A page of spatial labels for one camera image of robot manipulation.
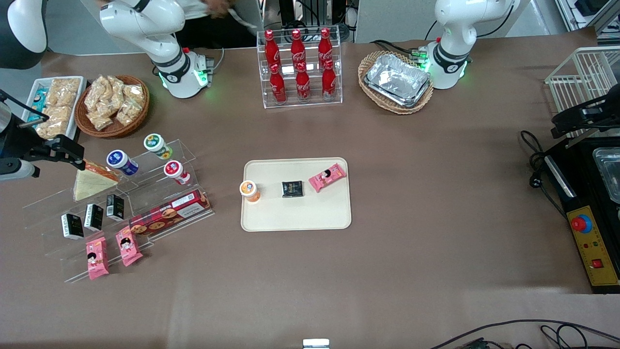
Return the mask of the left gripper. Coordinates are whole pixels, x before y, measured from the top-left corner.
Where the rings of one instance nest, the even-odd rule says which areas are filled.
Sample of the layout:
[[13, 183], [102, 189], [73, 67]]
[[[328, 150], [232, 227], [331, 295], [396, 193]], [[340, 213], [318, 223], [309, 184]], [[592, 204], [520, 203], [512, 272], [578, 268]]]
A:
[[584, 128], [607, 130], [620, 126], [620, 97], [608, 93], [605, 100], [595, 106], [582, 108], [580, 112], [560, 112], [551, 121], [554, 127], [551, 135], [554, 139]]

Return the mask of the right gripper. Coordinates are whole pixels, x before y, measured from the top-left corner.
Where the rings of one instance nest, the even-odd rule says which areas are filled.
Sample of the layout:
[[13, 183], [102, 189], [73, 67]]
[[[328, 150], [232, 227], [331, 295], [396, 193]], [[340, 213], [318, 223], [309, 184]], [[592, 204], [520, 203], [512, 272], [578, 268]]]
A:
[[84, 150], [64, 134], [47, 141], [33, 128], [7, 128], [1, 133], [0, 159], [22, 159], [28, 162], [64, 162], [80, 171], [86, 169]]

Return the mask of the person's hand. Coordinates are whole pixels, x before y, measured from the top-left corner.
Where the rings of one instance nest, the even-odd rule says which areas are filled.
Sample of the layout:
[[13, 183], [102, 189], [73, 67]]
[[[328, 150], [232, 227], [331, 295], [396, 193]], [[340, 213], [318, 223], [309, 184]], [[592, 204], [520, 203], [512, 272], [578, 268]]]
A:
[[202, 0], [208, 7], [208, 15], [212, 18], [223, 18], [230, 13], [233, 7], [230, 0]]

